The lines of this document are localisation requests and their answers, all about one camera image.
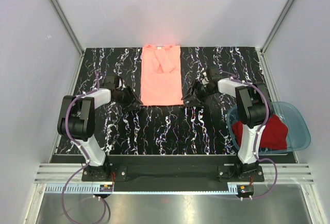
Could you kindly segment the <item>pink t shirt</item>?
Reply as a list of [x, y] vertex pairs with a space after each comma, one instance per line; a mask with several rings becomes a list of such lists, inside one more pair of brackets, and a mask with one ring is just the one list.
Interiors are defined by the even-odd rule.
[[141, 101], [145, 106], [183, 104], [180, 46], [142, 48]]

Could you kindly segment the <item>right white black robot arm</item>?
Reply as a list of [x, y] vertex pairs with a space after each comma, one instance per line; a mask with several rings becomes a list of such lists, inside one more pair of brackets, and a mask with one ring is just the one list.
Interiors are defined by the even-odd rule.
[[221, 179], [237, 178], [245, 181], [258, 174], [259, 146], [262, 133], [273, 114], [265, 85], [240, 81], [233, 76], [228, 78], [204, 77], [195, 79], [182, 100], [185, 105], [197, 107], [204, 105], [204, 99], [216, 93], [232, 96], [236, 99], [239, 120], [243, 132], [241, 146], [233, 166], [220, 174]]

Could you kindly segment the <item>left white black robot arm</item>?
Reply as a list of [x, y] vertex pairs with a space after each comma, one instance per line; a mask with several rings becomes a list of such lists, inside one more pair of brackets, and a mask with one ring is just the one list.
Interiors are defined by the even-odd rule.
[[95, 110], [111, 102], [128, 111], [143, 104], [130, 87], [100, 88], [77, 96], [67, 95], [62, 100], [57, 131], [84, 156], [83, 173], [88, 180], [105, 181], [113, 176], [111, 163], [94, 135]]

